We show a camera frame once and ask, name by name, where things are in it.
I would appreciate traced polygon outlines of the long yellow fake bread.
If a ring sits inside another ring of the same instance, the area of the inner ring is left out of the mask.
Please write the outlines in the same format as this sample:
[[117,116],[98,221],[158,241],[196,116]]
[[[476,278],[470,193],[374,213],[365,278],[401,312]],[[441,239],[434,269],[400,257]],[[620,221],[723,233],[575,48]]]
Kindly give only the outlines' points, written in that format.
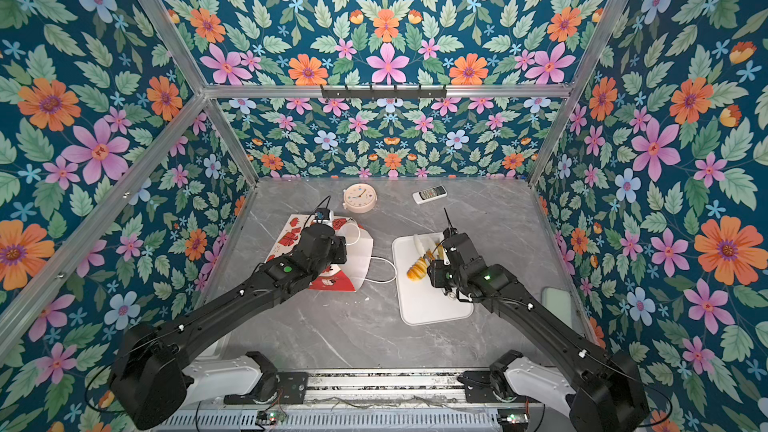
[[429,266],[436,261],[443,261],[445,259],[444,248],[441,244],[428,244],[427,259],[420,258],[411,265],[407,271],[407,278],[411,281],[420,281],[428,276]]

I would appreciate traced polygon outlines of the red white paper bag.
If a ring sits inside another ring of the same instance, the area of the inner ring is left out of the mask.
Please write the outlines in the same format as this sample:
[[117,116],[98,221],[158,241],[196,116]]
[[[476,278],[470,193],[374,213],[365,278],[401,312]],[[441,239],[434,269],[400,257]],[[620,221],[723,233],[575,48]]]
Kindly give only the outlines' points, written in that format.
[[[323,224],[334,231],[327,241],[329,259],[320,259],[327,267],[318,273],[310,273],[314,278],[308,288],[326,292],[356,292],[363,284],[389,284],[396,280],[397,269],[390,259],[374,257],[374,240],[370,233],[349,217],[341,217],[323,221]],[[299,245],[302,250],[312,250],[314,243],[310,239],[302,239],[302,234],[312,225],[317,225],[307,214],[292,214],[282,227],[278,238],[271,248],[266,261],[276,257],[289,256]],[[387,279],[374,279],[369,276],[373,262],[387,264],[392,274]]]

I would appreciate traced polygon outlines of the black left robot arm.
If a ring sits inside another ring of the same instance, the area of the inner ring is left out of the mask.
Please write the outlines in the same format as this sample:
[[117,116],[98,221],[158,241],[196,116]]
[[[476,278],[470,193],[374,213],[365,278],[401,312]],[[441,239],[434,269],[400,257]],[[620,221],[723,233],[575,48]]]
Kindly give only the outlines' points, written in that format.
[[268,401],[277,390],[277,372],[263,354],[226,360],[203,360],[201,354],[346,259],[344,237],[329,225],[309,226],[289,253],[259,264],[247,280],[218,298],[159,326],[140,323],[129,329],[111,367],[110,391],[139,430],[160,425],[186,405],[216,397]]

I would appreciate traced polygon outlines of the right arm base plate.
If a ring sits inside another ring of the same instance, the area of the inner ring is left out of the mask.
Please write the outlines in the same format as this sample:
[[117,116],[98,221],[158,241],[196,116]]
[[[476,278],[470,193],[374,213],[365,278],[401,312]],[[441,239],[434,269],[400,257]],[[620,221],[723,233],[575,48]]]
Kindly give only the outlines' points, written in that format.
[[466,370],[456,380],[463,386],[465,401],[468,403],[501,403],[509,399],[502,397],[492,386],[489,370]]

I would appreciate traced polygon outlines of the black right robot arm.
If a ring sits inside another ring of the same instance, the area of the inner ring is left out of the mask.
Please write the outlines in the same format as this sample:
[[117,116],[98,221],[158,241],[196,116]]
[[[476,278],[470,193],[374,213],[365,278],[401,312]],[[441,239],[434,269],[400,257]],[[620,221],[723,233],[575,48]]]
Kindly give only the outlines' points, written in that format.
[[569,418],[577,431],[633,431],[651,414],[637,363],[578,334],[500,264],[489,265],[454,228],[418,259],[432,287],[479,304],[511,323],[550,360],[541,366],[510,350],[489,368],[503,399],[525,396]]

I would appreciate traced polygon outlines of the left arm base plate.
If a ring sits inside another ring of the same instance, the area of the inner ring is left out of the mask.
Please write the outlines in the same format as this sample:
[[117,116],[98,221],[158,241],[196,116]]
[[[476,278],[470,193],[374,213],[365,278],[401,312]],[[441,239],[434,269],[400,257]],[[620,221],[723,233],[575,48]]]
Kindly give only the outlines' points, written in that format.
[[300,405],[308,390],[306,372],[275,372],[262,377],[253,390],[244,395],[227,395],[226,405]]

